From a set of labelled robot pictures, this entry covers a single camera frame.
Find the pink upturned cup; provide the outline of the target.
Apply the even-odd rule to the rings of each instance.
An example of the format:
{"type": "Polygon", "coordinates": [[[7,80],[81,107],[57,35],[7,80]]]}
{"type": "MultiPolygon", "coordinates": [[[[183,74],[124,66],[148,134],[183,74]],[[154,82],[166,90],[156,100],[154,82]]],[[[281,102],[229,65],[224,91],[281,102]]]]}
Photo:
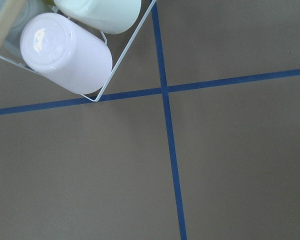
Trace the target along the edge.
{"type": "Polygon", "coordinates": [[[25,25],[20,52],[35,72],[78,95],[102,88],[113,66],[103,40],[57,13],[40,14],[25,25]]]}

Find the pale green upturned cup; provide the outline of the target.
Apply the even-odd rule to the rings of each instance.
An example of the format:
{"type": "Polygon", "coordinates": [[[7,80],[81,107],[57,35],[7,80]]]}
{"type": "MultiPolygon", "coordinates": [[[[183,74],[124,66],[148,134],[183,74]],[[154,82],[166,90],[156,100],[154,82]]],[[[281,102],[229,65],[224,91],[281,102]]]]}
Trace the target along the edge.
{"type": "Polygon", "coordinates": [[[55,0],[66,16],[104,33],[117,35],[136,22],[141,0],[55,0]]]}

